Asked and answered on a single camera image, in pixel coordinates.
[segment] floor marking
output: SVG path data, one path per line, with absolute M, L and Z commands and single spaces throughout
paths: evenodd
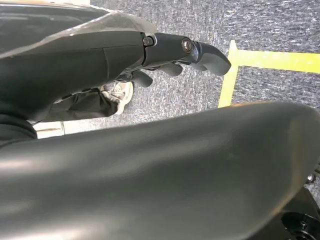
M 231 105 L 241 66 L 320 74 L 320 53 L 239 50 L 232 40 L 228 59 L 232 67 L 223 77 L 218 108 Z

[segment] gray carpet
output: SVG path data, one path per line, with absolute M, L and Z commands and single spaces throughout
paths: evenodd
M 91 0 L 157 25 L 159 32 L 189 36 L 227 53 L 238 49 L 317 53 L 320 46 L 318 0 Z M 149 88 L 136 87 L 120 116 L 66 122 L 66 133 L 137 124 L 217 108 L 222 77 L 186 67 L 169 78 L 151 74 Z M 232 102 L 289 100 L 320 109 L 318 74 L 240 67 Z M 310 189 L 320 204 L 318 180 Z

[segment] black plastic part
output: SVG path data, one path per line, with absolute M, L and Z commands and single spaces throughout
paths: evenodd
M 249 240 L 319 240 L 319 220 L 319 208 L 309 190 L 303 187 L 278 215 Z
M 198 59 L 190 65 L 200 71 L 209 70 L 210 72 L 223 76 L 231 67 L 231 63 L 219 49 L 202 42 L 194 42 L 198 51 Z
M 182 59 L 189 55 L 183 51 L 182 42 L 186 36 L 155 33 L 155 45 L 145 48 L 146 58 L 143 65 L 151 68 Z
M 132 81 L 139 86 L 147 88 L 152 84 L 153 79 L 143 71 L 134 71 L 132 73 Z
M 137 31 L 98 31 L 60 37 L 20 55 L 67 53 L 118 47 L 140 47 L 141 62 L 139 65 L 143 60 L 141 34 Z
M 73 37 L 1 59 L 0 101 L 38 122 L 45 119 L 57 100 L 113 81 L 128 67 L 140 65 L 144 56 L 140 32 Z
M 178 64 L 168 63 L 162 65 L 161 67 L 158 68 L 158 70 L 163 71 L 171 77 L 177 77 L 182 73 L 183 68 Z
M 0 53 L 34 44 L 108 13 L 93 7 L 32 3 L 2 2 Z
M 244 240 L 299 192 L 319 142 L 316 110 L 264 103 L 5 145 L 0 239 Z
M 299 212 L 286 212 L 282 221 L 283 225 L 297 240 L 319 240 L 320 221 Z

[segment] sneaker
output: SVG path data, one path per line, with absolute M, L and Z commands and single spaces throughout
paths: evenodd
M 118 103 L 118 111 L 115 114 L 120 115 L 124 112 L 125 105 L 131 101 L 134 85 L 132 82 L 118 82 L 109 90 L 103 90 L 102 93 L 110 101 Z

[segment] prosthetic hand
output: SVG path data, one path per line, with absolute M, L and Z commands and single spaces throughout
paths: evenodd
M 11 31 L 11 37 L 5 38 L 4 43 L 4 48 L 9 51 L 0 52 L 0 75 L 5 79 L 0 82 L 0 100 L 10 103 L 31 122 L 43 120 L 54 102 L 103 83 L 133 81 L 143 87 L 151 85 L 152 79 L 143 69 L 177 76 L 183 65 L 189 65 L 197 71 L 209 70 L 221 76 L 231 66 L 214 46 L 186 36 L 144 32 L 155 30 L 149 23 L 124 13 L 20 4 L 4 4 L 2 9 L 5 13 L 2 15 L 7 16 L 9 23 L 2 31 L 11 32 L 14 26 L 20 35 L 14 36 Z M 15 18 L 8 17 L 21 14 L 28 14 L 26 26 L 21 27 Z M 124 26 L 113 30 L 118 23 Z M 100 28 L 106 25 L 107 30 Z M 21 35 L 37 42 L 17 47 L 21 43 L 12 39 L 19 41 Z

